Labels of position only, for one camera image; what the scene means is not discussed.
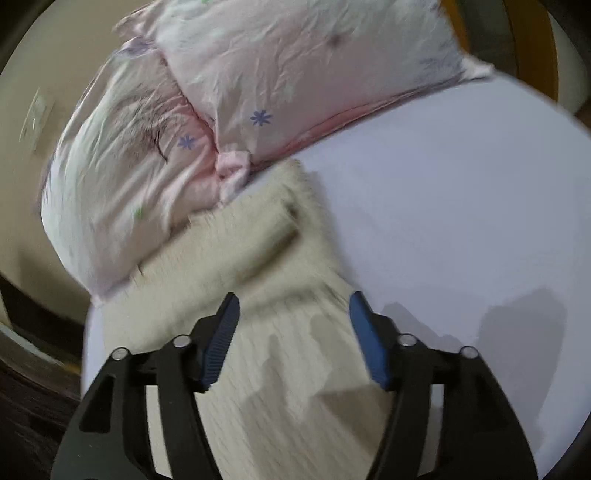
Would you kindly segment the right pink floral pillow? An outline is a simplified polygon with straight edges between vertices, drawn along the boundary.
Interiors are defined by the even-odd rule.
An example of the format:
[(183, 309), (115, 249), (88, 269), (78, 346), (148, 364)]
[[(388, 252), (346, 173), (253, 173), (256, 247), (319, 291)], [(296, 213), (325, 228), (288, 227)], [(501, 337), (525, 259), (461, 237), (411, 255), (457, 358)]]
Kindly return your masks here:
[(258, 163), (493, 72), (437, 1), (154, 1), (115, 29), (163, 55), (219, 150)]

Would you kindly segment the lavender bed sheet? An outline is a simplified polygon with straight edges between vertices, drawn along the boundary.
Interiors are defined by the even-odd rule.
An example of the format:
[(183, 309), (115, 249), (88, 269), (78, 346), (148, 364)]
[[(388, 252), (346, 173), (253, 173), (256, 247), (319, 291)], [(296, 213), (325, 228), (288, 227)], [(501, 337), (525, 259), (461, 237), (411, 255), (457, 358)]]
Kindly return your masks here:
[[(431, 348), (476, 348), (546, 475), (590, 413), (588, 131), (497, 75), (373, 115), (292, 160), (353, 291)], [(84, 386), (113, 350), (102, 305), (87, 318)]]

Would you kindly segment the dark cabinet at left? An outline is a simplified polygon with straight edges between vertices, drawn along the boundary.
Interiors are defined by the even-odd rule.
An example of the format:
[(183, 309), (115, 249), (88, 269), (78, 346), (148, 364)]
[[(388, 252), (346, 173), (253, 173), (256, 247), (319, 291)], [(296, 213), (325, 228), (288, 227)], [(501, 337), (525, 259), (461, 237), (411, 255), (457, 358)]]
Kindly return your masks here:
[(48, 479), (80, 401), (84, 328), (1, 279), (1, 477)]

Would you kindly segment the beige cable-knit sweater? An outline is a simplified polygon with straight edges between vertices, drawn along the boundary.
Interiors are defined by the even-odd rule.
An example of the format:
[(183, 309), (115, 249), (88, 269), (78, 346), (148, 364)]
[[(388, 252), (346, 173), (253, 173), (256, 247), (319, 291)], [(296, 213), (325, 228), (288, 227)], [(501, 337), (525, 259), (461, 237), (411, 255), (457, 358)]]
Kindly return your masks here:
[(103, 344), (161, 347), (228, 292), (240, 318), (197, 405), (226, 479), (363, 479), (390, 396), (367, 372), (342, 267), (301, 163), (277, 164), (190, 225), (101, 307)]

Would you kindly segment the pink floral pillow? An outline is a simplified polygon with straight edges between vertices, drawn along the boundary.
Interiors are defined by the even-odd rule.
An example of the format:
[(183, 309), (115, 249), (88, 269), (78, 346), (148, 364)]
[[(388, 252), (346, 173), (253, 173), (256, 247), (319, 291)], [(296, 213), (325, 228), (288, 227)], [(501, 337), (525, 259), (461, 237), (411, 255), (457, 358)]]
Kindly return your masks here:
[(134, 38), (88, 85), (48, 165), (45, 233), (65, 270), (101, 297), (194, 213), (230, 201), (245, 152), (221, 153), (160, 52)]
[(163, 55), (219, 150), (258, 163), (493, 72), (437, 1), (154, 1), (115, 29)]

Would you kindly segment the left pink floral pillow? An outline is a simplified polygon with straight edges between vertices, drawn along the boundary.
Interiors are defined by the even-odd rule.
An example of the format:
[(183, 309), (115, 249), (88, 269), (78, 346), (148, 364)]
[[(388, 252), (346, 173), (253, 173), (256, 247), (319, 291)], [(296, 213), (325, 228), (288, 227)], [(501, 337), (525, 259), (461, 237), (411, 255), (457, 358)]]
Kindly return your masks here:
[(65, 270), (101, 297), (194, 213), (230, 201), (245, 152), (221, 153), (160, 52), (134, 38), (88, 85), (48, 165), (45, 233)]

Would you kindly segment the wooden headboard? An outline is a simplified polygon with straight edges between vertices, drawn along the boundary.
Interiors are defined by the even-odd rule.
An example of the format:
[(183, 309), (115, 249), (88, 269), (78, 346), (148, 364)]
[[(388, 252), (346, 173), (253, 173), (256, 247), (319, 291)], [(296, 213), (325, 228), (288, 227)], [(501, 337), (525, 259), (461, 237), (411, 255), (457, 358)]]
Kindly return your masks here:
[(541, 2), (442, 0), (440, 4), (464, 50), (558, 100), (555, 37)]

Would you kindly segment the white wall switch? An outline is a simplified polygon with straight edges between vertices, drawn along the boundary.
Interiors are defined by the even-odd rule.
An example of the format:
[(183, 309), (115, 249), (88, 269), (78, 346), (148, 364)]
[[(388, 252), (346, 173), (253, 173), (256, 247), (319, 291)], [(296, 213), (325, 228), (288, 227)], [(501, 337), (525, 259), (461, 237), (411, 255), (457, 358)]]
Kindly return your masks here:
[(34, 153), (37, 149), (53, 106), (54, 100), (52, 96), (42, 89), (37, 89), (29, 105), (19, 135), (19, 142), (30, 153)]

